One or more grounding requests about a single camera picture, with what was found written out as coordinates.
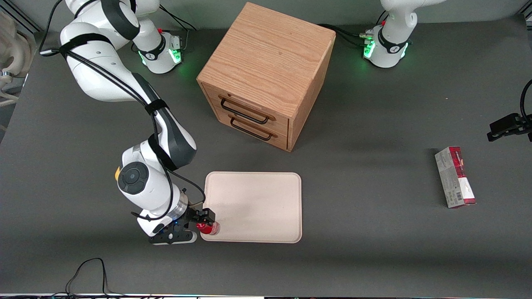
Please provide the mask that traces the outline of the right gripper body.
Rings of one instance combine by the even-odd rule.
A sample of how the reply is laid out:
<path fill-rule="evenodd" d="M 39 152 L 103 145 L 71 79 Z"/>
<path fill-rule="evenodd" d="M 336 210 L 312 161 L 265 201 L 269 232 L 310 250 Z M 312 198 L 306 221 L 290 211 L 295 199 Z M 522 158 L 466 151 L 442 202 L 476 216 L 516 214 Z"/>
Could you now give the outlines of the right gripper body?
<path fill-rule="evenodd" d="M 145 220 L 137 218 L 141 229 L 152 238 L 192 238 L 195 236 L 188 229 L 188 219 L 196 215 L 196 209 L 177 206 L 162 219 Z"/>

